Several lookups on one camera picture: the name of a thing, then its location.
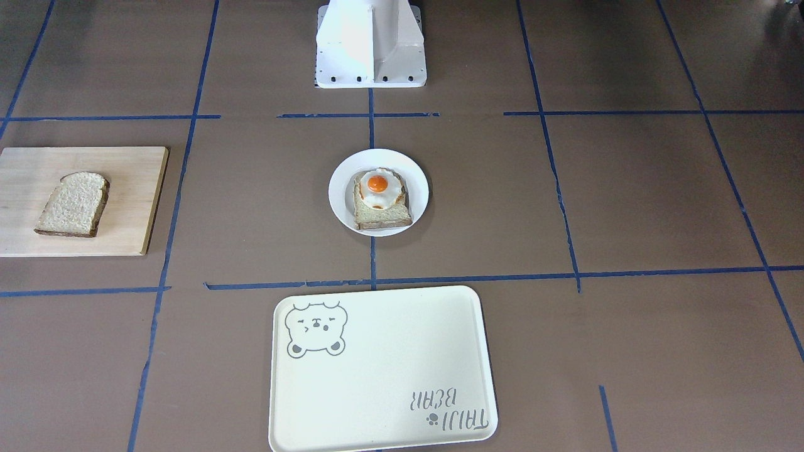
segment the blue tape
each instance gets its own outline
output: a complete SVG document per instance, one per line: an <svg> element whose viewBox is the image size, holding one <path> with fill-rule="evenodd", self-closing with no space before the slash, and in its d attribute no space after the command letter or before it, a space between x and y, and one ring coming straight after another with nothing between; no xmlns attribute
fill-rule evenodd
<svg viewBox="0 0 804 452"><path fill-rule="evenodd" d="M285 113L277 116L280 119L298 119L312 117L368 117L368 113Z"/></svg>
<svg viewBox="0 0 804 452"><path fill-rule="evenodd" d="M512 274L484 276L442 276L442 277L390 277L378 279L377 284L420 284L425 282L482 282L482 281L533 281L537 279L573 279L574 273Z"/></svg>
<svg viewBox="0 0 804 452"><path fill-rule="evenodd" d="M190 131L187 133L187 146L184 149L184 159L182 161L182 170L178 177L178 187L176 188L176 200L173 206L173 215L170 219L170 231L167 236L167 245L165 247L165 264L162 267L162 274L159 277L159 286L164 287L167 282L167 270L170 266L170 255L173 248L173 239L176 233L176 223L178 221L178 210L182 202L182 185L184 184L184 176L187 173L187 161L190 157L190 150L193 143L195 134L195 123L198 118L199 108L201 105L201 95L203 93L203 82L207 75L207 65L209 64L209 54L212 49L212 39L215 36L215 23L218 18L218 8L220 1L215 0L215 7L212 9L212 20L209 25L209 34L207 35L207 47L204 50L203 62L201 63L201 75L199 76L198 88L195 92L195 106L193 107L193 117L190 119ZM140 376L140 388L137 391L137 404L134 408L134 417L131 421L131 432L129 433L128 452L134 452L134 446L137 443L137 430L139 429L140 416L142 414L142 403L145 400L146 385L148 384L148 372L150 370L151 359L154 355L154 342L156 340L156 330L158 326L159 311L162 310L162 294L163 291L158 291L156 302L154 304L154 316L151 319L151 333L150 341L148 344L148 358L146 364L142 368L142 375Z"/></svg>
<svg viewBox="0 0 804 452"><path fill-rule="evenodd" d="M605 388L603 385L597 386L601 393L601 403L603 404L603 415L605 416L605 425L609 430L609 442L611 442L612 452L617 452L617 437L614 436L614 424L611 422L611 412L609 411L609 399L605 396Z"/></svg>
<svg viewBox="0 0 804 452"><path fill-rule="evenodd" d="M292 287L368 286L370 279L342 279L333 281L256 282L250 284L209 284L207 290L286 289Z"/></svg>
<svg viewBox="0 0 804 452"><path fill-rule="evenodd" d="M6 111L6 117L3 119L2 125L0 125L0 138L2 138L3 134L6 132L6 127L8 126L9 118L11 118L11 114L14 112L14 107L17 106L17 100L19 100L19 94L23 90L25 79L28 77L28 72L31 70L31 65L34 63L34 57L36 57L36 52L39 51L39 45L42 43L42 38L45 36L45 30L47 29L47 25L50 22L50 17L51 14L53 14L54 6L55 6L55 0L51 0L50 4L47 6L45 19L42 21L42 27L39 28L39 34L36 36L36 42L34 43L34 48L31 49L31 54L28 56L28 61L25 63L23 74L19 77L19 82L17 83L17 88L14 91L14 96L11 97L11 103L8 105L8 110Z"/></svg>
<svg viewBox="0 0 804 452"><path fill-rule="evenodd" d="M619 272L585 272L580 277L670 276L689 274L764 272L764 267L724 267L712 269L626 270Z"/></svg>
<svg viewBox="0 0 804 452"><path fill-rule="evenodd" d="M415 113L374 113L374 117L439 117L439 112L415 112ZM370 117L371 113L284 113L279 119L310 119L323 117Z"/></svg>
<svg viewBox="0 0 804 452"><path fill-rule="evenodd" d="M701 114L698 110L567 110L546 111L545 116L617 116L617 115L643 115L643 114ZM539 116L539 112L502 112L503 116Z"/></svg>
<svg viewBox="0 0 804 452"><path fill-rule="evenodd" d="M151 317L150 338L148 340L148 358L146 359L145 366L142 367L142 374L140 375L140 387L137 390L137 404L134 406L134 419L131 421L131 432L129 433L128 452L134 452L134 444L137 442L137 429L140 425L142 402L145 400L151 357L154 355L154 342L156 341L156 328L158 325L157 318L159 311L162 310L162 294L163 292L161 290L157 292L156 302L154 303L154 315Z"/></svg>
<svg viewBox="0 0 804 452"><path fill-rule="evenodd" d="M546 116L610 116L610 115L643 115L643 114L702 114L700 110L567 110L546 111ZM708 114L804 114L804 110L707 110ZM532 111L502 112L503 116L539 116Z"/></svg>
<svg viewBox="0 0 804 452"><path fill-rule="evenodd" d="M804 265L783 265L770 267L773 271L801 271ZM390 277L370 279L344 279L333 281L290 281L290 282L258 282L250 284L208 284L203 283L209 290L243 290L243 289L277 289L287 287L316 287L316 286L370 286L388 284L420 284L442 282L483 282L483 281L534 281L542 279L574 279L575 277L640 277L640 276L674 276L719 273L761 273L765 267L714 267L708 269L660 269L660 270L625 270L612 272L584 272L584 273L529 273L529 274L501 274L501 275L474 275L474 276L444 276L444 277Z"/></svg>
<svg viewBox="0 0 804 452"><path fill-rule="evenodd" d="M377 248L375 237L371 238L371 290L377 290Z"/></svg>
<svg viewBox="0 0 804 452"><path fill-rule="evenodd" d="M368 147L374 149L374 89L368 89ZM369 247L369 265L371 268L371 290L377 290L377 249L376 239L371 238Z"/></svg>
<svg viewBox="0 0 804 452"><path fill-rule="evenodd" d="M561 184L558 178L558 170L556 169L556 159L553 156L552 144L550 143L550 133L548 132L547 118L544 116L544 107L542 106L542 96L539 93L539 82L536 79L536 68L533 63L533 55L531 53L531 45L527 38L527 30L525 28L525 17L522 13L522 3L516 0L516 10L519 13L519 26L522 28L522 40L525 43L525 52L527 53L527 63L531 69L531 78L533 79L533 91L536 94L536 104L539 107L539 119L542 123L542 132L544 133L544 143L548 148L548 159L550 160L550 169L553 173L553 178L556 181L556 196L558 197L558 205L561 209L561 216L564 217L564 230L567 233L567 246L569 248L569 258L572 261L572 271L575 273L575 283L577 285L578 293L580 293L580 277L578 276L578 261L575 258L575 247L572 245L572 234L569 230L569 219L567 218L567 208L564 206L564 197L561 195Z"/></svg>
<svg viewBox="0 0 804 452"><path fill-rule="evenodd" d="M440 116L438 113L374 113L374 117L430 117Z"/></svg>
<svg viewBox="0 0 804 452"><path fill-rule="evenodd" d="M161 288L161 290L169 289L169 286ZM159 290L159 287L103 287L99 289L17 290L0 292L0 298L49 297L55 295L148 294L158 292Z"/></svg>
<svg viewBox="0 0 804 452"><path fill-rule="evenodd" d="M707 110L709 114L804 114L804 110Z"/></svg>
<svg viewBox="0 0 804 452"><path fill-rule="evenodd" d="M804 265L771 265L771 271L774 272L789 272L804 270Z"/></svg>
<svg viewBox="0 0 804 452"><path fill-rule="evenodd" d="M220 119L219 114L154 114L132 116L32 116L12 117L9 122L37 121L144 121L144 120L176 120L176 119Z"/></svg>
<svg viewBox="0 0 804 452"><path fill-rule="evenodd" d="M374 149L374 89L368 89L368 147Z"/></svg>
<svg viewBox="0 0 804 452"><path fill-rule="evenodd" d="M754 246L757 249L757 254L759 254L760 261L762 261L762 267L765 270L765 274L768 276L768 281L770 282L770 286L773 289L773 294L776 296L776 301L779 304L779 309L781 310L781 313L785 318L787 328L788 330L790 330L790 335L793 337L793 341L796 345L796 348L798 349L798 355L801 358L802 362L804 362L804 347L802 346L802 342L798 337L798 333L796 332L793 320L790 318L790 314L787 312L787 306L785 305L785 301L781 297L779 288L776 286L776 281L773 279L773 272L771 271L771 268L768 265L768 260L765 258L765 253L762 251L762 247L759 243L759 238L757 237L757 233L754 231L753 225L751 224L751 219L749 218L749 214L745 208L743 199L740 196L740 191L737 190L737 185L734 182L734 178L732 177L732 172L728 169L728 163L726 162L726 157L723 154L723 150L720 148L720 142L718 141L717 135L715 134L715 129L712 127L712 122L709 121L709 115L706 108L704 107L704 101L703 99L701 99L698 87L695 85L695 81L692 78L692 73L690 72L690 68L687 66L687 61L684 59L683 53L681 52L679 42L675 38L673 27L670 25L670 20L667 18L664 6L662 6L662 0L656 0L656 5L658 7L659 13L661 13L662 15L662 20L664 21L665 26L667 26L667 32L670 34L671 41L673 42L673 47L675 47L675 51L679 56L679 60L681 60L681 65L684 68L684 72L687 74L687 79L690 82L690 86L692 87L692 92L695 95L695 99L698 101L700 111L701 113L703 113L703 119L706 121L707 129L709 129L709 135L712 138L712 143L715 145L717 156L720 159L720 165L723 167L723 171L726 173L728 184L732 187L732 192L734 194L734 198L737 201L737 205L740 207L740 212L743 215L745 226L748 228L751 234L751 240L753 240Z"/></svg>

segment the egg white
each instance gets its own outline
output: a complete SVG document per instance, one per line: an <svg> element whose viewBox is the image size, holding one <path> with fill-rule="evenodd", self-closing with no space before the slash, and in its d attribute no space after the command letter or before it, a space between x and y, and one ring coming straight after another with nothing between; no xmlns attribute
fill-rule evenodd
<svg viewBox="0 0 804 452"><path fill-rule="evenodd" d="M368 188L368 180L374 176L384 177L388 186L380 193ZM370 208L384 210L396 204L402 196L402 181L386 168L368 171L360 178L360 199Z"/></svg>

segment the slice of bread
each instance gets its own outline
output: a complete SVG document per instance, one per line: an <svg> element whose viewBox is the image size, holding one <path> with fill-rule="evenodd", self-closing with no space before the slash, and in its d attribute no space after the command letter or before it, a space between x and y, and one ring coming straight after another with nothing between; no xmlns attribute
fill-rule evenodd
<svg viewBox="0 0 804 452"><path fill-rule="evenodd" d="M355 198L355 227L357 229L380 229L380 228L399 228L413 224L413 219L408 212L408 193L402 184L402 195L394 205L387 209L375 209L368 207L360 198L360 179L368 171L364 171L357 176L352 185L354 186Z"/></svg>
<svg viewBox="0 0 804 452"><path fill-rule="evenodd" d="M87 171L66 175L51 193L34 232L94 237L108 197L109 181L102 175Z"/></svg>

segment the tray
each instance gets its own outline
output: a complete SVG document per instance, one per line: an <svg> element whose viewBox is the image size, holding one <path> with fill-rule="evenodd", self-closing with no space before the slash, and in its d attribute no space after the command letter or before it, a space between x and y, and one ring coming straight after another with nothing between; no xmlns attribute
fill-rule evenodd
<svg viewBox="0 0 804 452"><path fill-rule="evenodd" d="M466 286L285 298L271 364L276 452L480 441L497 429L480 299Z"/></svg>

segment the fried egg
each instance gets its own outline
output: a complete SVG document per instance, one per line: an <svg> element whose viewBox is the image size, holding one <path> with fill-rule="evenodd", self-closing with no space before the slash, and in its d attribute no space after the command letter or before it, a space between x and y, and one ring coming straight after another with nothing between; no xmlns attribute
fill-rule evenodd
<svg viewBox="0 0 804 452"><path fill-rule="evenodd" d="M360 178L360 199L368 207L387 209L402 196L402 181L386 168L368 171Z"/></svg>

